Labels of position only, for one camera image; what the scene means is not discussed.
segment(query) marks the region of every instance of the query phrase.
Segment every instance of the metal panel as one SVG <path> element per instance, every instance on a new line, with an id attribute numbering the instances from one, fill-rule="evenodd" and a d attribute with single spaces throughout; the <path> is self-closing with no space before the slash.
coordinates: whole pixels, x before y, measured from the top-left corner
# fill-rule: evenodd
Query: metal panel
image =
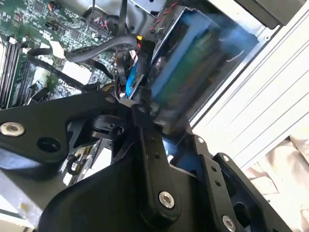
<path id="1" fill-rule="evenodd" d="M 246 168 L 309 118 L 308 10 L 306 3 L 195 126 L 211 153 Z"/>

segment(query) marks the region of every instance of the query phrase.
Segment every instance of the green circuit board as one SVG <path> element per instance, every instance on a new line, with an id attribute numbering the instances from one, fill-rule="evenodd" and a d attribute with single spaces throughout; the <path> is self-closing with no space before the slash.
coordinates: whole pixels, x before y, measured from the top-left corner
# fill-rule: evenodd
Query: green circuit board
<path id="1" fill-rule="evenodd" d="M 78 93 L 49 72 L 44 72 L 29 64 L 26 55 L 22 52 L 23 48 L 48 47 L 50 41 L 55 41 L 59 42 L 64 50 L 71 51 L 80 47 L 98 45 L 111 38 L 107 31 L 103 29 L 97 31 L 97 25 L 89 25 L 79 31 L 63 29 L 51 15 L 48 8 L 49 2 L 49 0 L 0 0 L 1 109 L 25 104 L 25 100 L 22 101 L 22 98 L 25 98 L 23 95 L 27 94 L 25 89 L 37 80 L 39 80 L 39 85 L 36 86 L 37 89 L 34 92 L 46 87 L 50 91 L 51 99 Z M 68 26 L 79 27 L 84 23 L 82 17 L 65 7 L 58 10 L 56 14 Z M 93 34 L 99 34 L 100 40 L 95 39 Z M 114 73 L 114 55 L 113 53 L 103 53 L 96 59 L 104 64 L 111 73 Z M 59 70 L 62 70 L 65 65 L 64 60 L 57 58 L 49 58 L 48 61 Z M 5 70 L 5 66 L 8 65 L 10 70 Z M 88 83 L 99 81 L 104 85 L 110 81 L 103 72 L 91 67 L 86 68 L 91 72 Z M 8 75 L 10 80 L 9 83 L 6 83 L 5 78 L 8 78 Z"/>

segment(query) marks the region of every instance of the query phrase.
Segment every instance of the motherboard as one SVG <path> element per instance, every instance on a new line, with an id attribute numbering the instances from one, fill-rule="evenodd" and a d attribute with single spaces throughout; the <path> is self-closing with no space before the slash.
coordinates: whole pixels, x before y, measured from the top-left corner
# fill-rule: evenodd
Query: motherboard
<path id="1" fill-rule="evenodd" d="M 65 30 L 55 21 L 49 7 L 49 0 L 0 0 L 0 109 L 80 93 L 47 70 L 31 64 L 27 49 L 50 48 L 57 43 L 64 51 L 72 51 L 99 45 L 112 37 L 95 21 L 80 30 Z M 59 20 L 74 28 L 85 22 L 82 16 L 64 6 L 56 14 Z M 114 73 L 114 57 L 115 53 L 102 53 L 95 60 Z M 39 59 L 84 85 L 100 82 L 103 86 L 111 81 L 94 67 L 55 56 L 39 56 Z"/>

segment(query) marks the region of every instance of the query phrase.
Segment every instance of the silver screw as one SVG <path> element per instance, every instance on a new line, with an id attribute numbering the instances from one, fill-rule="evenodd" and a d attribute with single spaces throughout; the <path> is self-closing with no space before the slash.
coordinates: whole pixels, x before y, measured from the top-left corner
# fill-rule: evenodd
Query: silver screw
<path id="1" fill-rule="evenodd" d="M 171 209 L 175 205 L 174 198 L 172 197 L 172 195 L 170 195 L 170 193 L 165 192 L 165 191 L 160 192 L 159 201 L 167 209 Z"/>
<path id="2" fill-rule="evenodd" d="M 201 137 L 198 137 L 197 140 L 198 140 L 201 144 L 204 143 L 204 140 L 203 140 Z"/>
<path id="3" fill-rule="evenodd" d="M 106 97 L 105 100 L 110 102 L 110 103 L 115 103 L 115 99 L 113 99 L 111 97 Z"/>
<path id="4" fill-rule="evenodd" d="M 146 110 L 145 110 L 143 107 L 139 107 L 139 111 L 141 111 L 141 112 L 143 112 L 143 113 L 146 112 Z"/>
<path id="5" fill-rule="evenodd" d="M 231 231 L 231 232 L 236 231 L 236 226 L 235 226 L 234 222 L 228 216 L 224 215 L 222 217 L 222 221 L 223 221 L 223 224 L 225 225 L 225 227 L 227 227 L 227 229 L 229 231 Z"/>
<path id="6" fill-rule="evenodd" d="M 224 159 L 226 162 L 229 162 L 229 161 L 230 161 L 230 159 L 229 159 L 227 156 L 225 156 L 225 155 L 223 155 L 223 159 Z"/>
<path id="7" fill-rule="evenodd" d="M 18 137 L 25 133 L 25 128 L 17 122 L 5 122 L 0 126 L 0 132 L 6 136 Z"/>

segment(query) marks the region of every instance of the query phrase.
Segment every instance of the yellow connector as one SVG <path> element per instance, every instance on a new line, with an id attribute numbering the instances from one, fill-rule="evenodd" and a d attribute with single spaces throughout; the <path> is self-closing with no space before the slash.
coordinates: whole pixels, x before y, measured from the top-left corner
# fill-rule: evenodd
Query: yellow connector
<path id="1" fill-rule="evenodd" d="M 139 41 L 142 41 L 143 40 L 143 37 L 141 35 L 137 35 L 136 38 L 139 40 Z"/>

